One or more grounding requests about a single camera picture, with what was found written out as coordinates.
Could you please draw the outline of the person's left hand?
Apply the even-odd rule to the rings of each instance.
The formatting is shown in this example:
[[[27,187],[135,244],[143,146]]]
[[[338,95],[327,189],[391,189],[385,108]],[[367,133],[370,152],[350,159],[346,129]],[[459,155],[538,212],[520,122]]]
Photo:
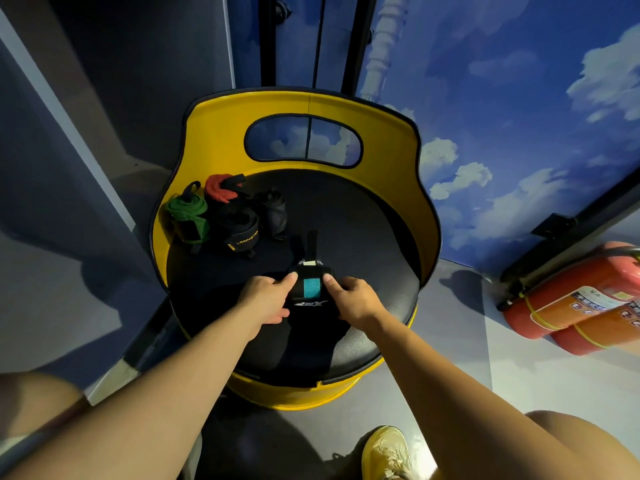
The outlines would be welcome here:
[[[278,282],[267,276],[255,276],[245,284],[234,309],[253,325],[278,324],[290,315],[287,296],[278,292]]]

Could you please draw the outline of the person's right hand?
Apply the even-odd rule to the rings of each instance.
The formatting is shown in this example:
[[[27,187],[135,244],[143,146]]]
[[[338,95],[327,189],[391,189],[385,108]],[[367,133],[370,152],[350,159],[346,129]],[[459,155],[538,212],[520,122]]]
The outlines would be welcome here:
[[[340,318],[370,335],[380,321],[388,316],[388,311],[366,281],[347,276],[338,282],[346,290],[342,301],[334,301]]]

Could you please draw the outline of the black wrist wrap teal patch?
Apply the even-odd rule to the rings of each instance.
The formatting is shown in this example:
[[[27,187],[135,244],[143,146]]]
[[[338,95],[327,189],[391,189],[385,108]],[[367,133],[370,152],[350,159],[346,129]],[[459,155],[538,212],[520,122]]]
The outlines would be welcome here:
[[[333,269],[319,258],[319,232],[310,230],[306,240],[295,235],[291,239],[294,261],[289,272],[295,272],[298,279],[286,298],[286,306],[292,308],[292,316],[314,319],[336,319],[338,309],[324,284],[325,274],[334,275]]]

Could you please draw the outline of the person's right forearm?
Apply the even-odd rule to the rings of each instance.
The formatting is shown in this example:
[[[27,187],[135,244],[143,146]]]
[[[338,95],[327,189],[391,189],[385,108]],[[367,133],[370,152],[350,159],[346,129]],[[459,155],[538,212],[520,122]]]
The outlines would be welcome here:
[[[389,314],[368,337],[382,352],[442,480],[594,480],[569,448]]]

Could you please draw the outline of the person's left forearm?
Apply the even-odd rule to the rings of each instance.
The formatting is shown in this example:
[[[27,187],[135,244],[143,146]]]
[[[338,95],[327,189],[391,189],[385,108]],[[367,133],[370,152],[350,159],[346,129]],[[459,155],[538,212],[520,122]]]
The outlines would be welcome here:
[[[235,306],[171,357],[71,422],[1,480],[177,480],[262,320]]]

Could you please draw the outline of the black round seat cushion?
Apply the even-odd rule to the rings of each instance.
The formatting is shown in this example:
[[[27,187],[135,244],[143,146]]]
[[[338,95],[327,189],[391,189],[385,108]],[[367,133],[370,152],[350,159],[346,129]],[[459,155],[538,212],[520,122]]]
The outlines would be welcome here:
[[[246,177],[251,193],[280,191],[289,217],[284,241],[260,237],[246,259],[210,243],[193,255],[175,241],[168,255],[169,297],[186,334],[197,335],[236,304],[253,276],[277,280],[305,254],[317,230],[320,261],[336,278],[363,279],[380,301],[407,324],[417,302],[420,264],[413,238],[400,218],[373,193],[325,172],[281,169]],[[361,372],[380,357],[363,332],[322,306],[292,306],[282,323],[250,341],[236,372],[268,385],[313,387]]]

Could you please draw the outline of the black wrist wrap yellow print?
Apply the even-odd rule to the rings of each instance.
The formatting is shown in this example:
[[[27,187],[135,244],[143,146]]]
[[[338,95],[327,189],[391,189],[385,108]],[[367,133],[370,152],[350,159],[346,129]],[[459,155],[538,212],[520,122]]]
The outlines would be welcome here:
[[[206,195],[205,201],[211,238],[231,253],[252,259],[259,241],[260,224],[252,208],[251,197],[246,193],[238,193],[236,198],[223,203]]]

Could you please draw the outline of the red rolled wrist wrap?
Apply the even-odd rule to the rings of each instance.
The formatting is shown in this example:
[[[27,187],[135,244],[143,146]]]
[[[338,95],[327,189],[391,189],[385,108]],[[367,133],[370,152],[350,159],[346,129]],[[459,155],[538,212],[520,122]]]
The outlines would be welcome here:
[[[250,197],[245,190],[246,177],[244,174],[215,174],[205,182],[204,197],[207,204],[213,206],[238,203]]]

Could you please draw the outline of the green rolled wrist wrap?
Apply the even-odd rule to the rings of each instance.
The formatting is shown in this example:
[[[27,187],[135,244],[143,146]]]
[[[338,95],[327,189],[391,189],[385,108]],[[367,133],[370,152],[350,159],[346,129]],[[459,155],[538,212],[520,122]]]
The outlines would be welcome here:
[[[171,197],[164,204],[178,238],[190,245],[190,254],[199,254],[210,239],[211,224],[208,220],[208,204],[198,191],[199,181],[191,182],[181,194]]]

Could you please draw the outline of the yellow barrel chair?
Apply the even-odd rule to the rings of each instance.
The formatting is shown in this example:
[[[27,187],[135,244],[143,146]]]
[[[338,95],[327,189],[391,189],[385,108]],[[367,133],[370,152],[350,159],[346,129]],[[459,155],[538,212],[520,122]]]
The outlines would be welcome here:
[[[327,91],[246,89],[196,100],[183,119],[179,158],[158,197],[149,232],[156,274],[168,297],[170,248],[175,241],[189,251],[191,247],[175,233],[165,202],[196,180],[202,185],[198,192],[204,196],[205,182],[215,174],[247,177],[281,169],[336,175],[388,205],[415,243],[420,293],[436,268],[442,244],[436,209],[420,183],[420,146],[419,130],[409,117],[379,104]],[[247,192],[254,210],[256,193]],[[419,294],[407,324],[389,313],[409,328],[417,314],[418,300]],[[319,381],[313,387],[268,385],[237,373],[236,364],[225,385],[235,395],[265,408],[307,410],[345,394],[381,363],[380,354],[377,361],[354,376],[336,382]]]

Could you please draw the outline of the yellow sneaker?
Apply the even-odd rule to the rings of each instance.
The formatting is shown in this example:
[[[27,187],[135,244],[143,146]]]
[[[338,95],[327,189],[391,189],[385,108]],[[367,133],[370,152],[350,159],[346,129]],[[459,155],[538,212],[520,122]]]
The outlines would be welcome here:
[[[415,480],[408,444],[400,429],[381,426],[367,439],[361,456],[362,480]]]

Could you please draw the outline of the person's left leg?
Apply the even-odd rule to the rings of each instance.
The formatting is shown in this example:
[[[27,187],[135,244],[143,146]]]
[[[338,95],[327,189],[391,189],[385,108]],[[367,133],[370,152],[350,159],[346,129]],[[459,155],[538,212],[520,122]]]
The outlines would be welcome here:
[[[0,444],[55,433],[91,409],[84,392],[44,372],[0,374]]]

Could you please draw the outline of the person's leg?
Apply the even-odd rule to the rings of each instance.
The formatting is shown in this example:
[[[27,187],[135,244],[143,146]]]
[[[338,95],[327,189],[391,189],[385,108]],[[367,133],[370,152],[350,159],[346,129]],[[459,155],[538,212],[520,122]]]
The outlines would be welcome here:
[[[84,392],[44,372],[0,374],[0,444],[55,433],[91,409]]]
[[[594,480],[640,480],[640,460],[593,423],[556,411],[531,411],[526,416],[582,460]]]

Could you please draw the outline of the person's right leg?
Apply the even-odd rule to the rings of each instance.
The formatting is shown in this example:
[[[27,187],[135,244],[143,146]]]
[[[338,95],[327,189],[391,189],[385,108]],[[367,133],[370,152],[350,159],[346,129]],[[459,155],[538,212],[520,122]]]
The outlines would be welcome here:
[[[594,480],[640,480],[640,460],[593,423],[556,411],[531,411],[526,416],[582,460]]]

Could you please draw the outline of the black wall bracket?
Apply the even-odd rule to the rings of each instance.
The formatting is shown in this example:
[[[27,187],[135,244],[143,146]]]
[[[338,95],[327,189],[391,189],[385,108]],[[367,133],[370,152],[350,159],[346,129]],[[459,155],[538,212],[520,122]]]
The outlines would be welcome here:
[[[578,220],[575,217],[552,213],[540,222],[531,234],[545,240],[555,240],[571,231],[577,224]]]

